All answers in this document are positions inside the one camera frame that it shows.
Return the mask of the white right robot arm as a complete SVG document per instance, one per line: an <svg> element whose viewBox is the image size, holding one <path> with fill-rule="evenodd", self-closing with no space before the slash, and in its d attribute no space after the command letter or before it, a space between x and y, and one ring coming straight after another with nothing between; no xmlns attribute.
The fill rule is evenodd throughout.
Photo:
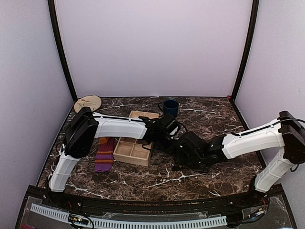
<svg viewBox="0 0 305 229"><path fill-rule="evenodd" d="M193 170L207 171L214 164L269 148L279 151L266 168L256 175L250 189L266 193L292 167L305 161L304 120L282 111L277 119L239 133L202 140L194 132L183 134L175 146L176 163Z"/></svg>

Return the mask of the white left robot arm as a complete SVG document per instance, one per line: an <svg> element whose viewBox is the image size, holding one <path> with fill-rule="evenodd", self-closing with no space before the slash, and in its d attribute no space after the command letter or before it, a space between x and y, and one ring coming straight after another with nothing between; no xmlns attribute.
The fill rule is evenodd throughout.
<svg viewBox="0 0 305 229"><path fill-rule="evenodd" d="M118 117L92 112L90 108L84 107L65 130L61 156L47 186L52 192L63 192L74 167L81 158L89 154L95 139L133 138L168 149L180 129L181 124L170 114L161 118L143 115Z"/></svg>

